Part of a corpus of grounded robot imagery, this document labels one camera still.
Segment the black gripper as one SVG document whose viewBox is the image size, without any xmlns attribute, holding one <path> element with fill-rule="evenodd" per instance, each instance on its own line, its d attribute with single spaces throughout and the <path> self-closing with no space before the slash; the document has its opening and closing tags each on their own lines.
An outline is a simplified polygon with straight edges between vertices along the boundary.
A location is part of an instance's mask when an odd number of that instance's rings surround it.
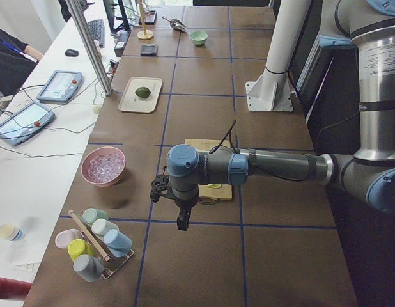
<svg viewBox="0 0 395 307">
<path fill-rule="evenodd" d="M 160 197 L 172 199 L 169 176 L 165 174 L 167 166 L 162 167 L 162 173 L 157 174 L 155 179 L 151 182 L 150 200 L 158 202 Z M 178 230 L 187 230 L 189 227 L 189 219 L 191 215 L 191 208 L 180 209 L 176 220 Z"/>
</svg>

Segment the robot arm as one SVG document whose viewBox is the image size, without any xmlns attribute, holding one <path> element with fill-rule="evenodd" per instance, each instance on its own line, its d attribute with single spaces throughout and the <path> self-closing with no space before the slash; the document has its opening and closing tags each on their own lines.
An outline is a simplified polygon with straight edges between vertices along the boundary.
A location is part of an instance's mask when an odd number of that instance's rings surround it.
<svg viewBox="0 0 395 307">
<path fill-rule="evenodd" d="M 217 145 L 208 152 L 180 144 L 151 184 L 152 202 L 172 199 L 186 230 L 199 186 L 242 185 L 251 175 L 336 186 L 369 206 L 395 214 L 395 1 L 324 1 L 322 47 L 359 52 L 360 148 L 353 155 L 295 154 Z"/>
</svg>

